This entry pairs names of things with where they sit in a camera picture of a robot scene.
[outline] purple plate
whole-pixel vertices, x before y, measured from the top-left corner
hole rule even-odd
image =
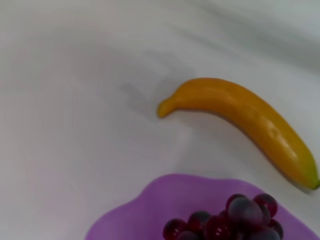
[[[232,194],[242,193],[252,198],[262,192],[250,183],[235,179],[185,174],[162,176],[152,181],[136,199],[97,220],[86,240],[163,240],[163,227],[172,218],[188,220],[189,215],[198,210],[218,214]],[[284,240],[319,240],[282,206],[275,219],[283,226]]]

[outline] toy banana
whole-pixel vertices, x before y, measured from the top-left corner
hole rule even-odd
[[[317,167],[308,147],[268,103],[243,86],[218,78],[182,84],[157,109],[163,118],[177,109],[212,111],[235,123],[294,182],[315,189]]]

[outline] grape cluster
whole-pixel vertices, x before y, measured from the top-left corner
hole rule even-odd
[[[165,240],[281,240],[284,231],[273,219],[276,200],[262,193],[253,200],[234,194],[218,215],[206,211],[192,213],[187,222],[174,218],[163,229]]]

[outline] white surface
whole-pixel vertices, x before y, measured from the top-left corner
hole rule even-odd
[[[234,126],[155,116],[179,83],[227,79],[272,104],[319,164],[319,3],[299,2],[1,3],[0,238],[84,239],[175,172],[249,181],[320,235],[320,190],[294,187]]]

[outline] banana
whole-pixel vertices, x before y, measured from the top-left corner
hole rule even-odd
[[[320,185],[312,153],[268,103],[243,86],[218,78],[195,78],[182,84],[157,109],[163,118],[177,109],[212,111],[242,129],[294,182]]]

